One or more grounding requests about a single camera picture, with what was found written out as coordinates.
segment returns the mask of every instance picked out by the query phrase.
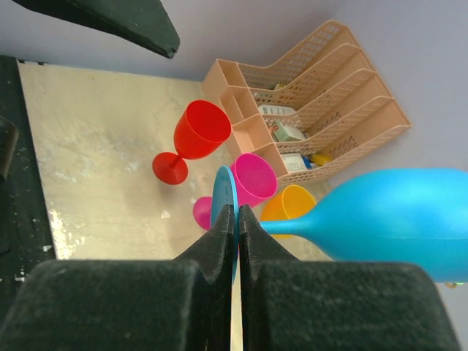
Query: orange cup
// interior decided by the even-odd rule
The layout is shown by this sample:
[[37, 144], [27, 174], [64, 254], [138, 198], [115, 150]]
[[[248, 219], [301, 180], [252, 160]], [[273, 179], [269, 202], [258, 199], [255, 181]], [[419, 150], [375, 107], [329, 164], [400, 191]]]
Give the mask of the orange cup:
[[[294, 219], [312, 210], [317, 201], [310, 192], [299, 185], [288, 185], [269, 200], [260, 214], [260, 221]], [[273, 235], [275, 238], [290, 238], [291, 235]]]

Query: magenta cup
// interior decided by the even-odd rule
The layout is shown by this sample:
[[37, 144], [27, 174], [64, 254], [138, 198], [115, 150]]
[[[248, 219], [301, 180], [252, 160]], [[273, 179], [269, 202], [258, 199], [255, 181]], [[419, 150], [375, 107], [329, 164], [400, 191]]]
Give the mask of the magenta cup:
[[[255, 207], [273, 197], [278, 189], [271, 166], [256, 154], [240, 155], [230, 167], [237, 188], [238, 204]], [[201, 197], [194, 204], [193, 216], [203, 229], [211, 227], [211, 197]]]

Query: red wine glass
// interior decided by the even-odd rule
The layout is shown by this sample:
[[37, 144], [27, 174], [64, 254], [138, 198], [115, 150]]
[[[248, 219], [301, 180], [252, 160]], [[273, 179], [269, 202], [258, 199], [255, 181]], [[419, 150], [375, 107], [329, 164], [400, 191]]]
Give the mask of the red wine glass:
[[229, 118], [215, 104], [190, 102], [175, 126], [177, 154], [163, 152], [154, 157], [153, 171], [160, 181], [176, 185], [186, 180], [189, 168], [184, 159], [202, 159], [214, 152], [231, 134]]

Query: black foam pad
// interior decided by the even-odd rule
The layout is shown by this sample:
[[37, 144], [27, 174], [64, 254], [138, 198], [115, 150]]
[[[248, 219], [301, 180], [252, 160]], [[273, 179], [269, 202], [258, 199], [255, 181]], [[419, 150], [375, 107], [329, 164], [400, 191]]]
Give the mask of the black foam pad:
[[230, 348], [233, 255], [234, 208], [224, 205], [215, 225], [174, 259], [195, 260], [208, 283], [205, 293], [206, 351]]
[[203, 282], [193, 261], [42, 263], [7, 315], [0, 350], [204, 350]]
[[240, 218], [245, 350], [460, 350], [419, 267], [297, 261], [248, 206]]

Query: beige floor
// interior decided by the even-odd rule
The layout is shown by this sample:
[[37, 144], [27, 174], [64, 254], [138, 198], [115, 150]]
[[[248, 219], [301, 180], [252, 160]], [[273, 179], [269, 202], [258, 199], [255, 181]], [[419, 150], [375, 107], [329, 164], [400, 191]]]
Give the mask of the beige floor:
[[[192, 205], [231, 163], [224, 147], [189, 162], [179, 186], [151, 170], [156, 154], [174, 150], [186, 105], [203, 98], [199, 83], [36, 64], [20, 64], [20, 74], [58, 258], [170, 259], [203, 234]], [[329, 191], [308, 188], [317, 199]], [[282, 244], [327, 259], [303, 239]], [[242, 350], [239, 292], [236, 279], [232, 350]]]

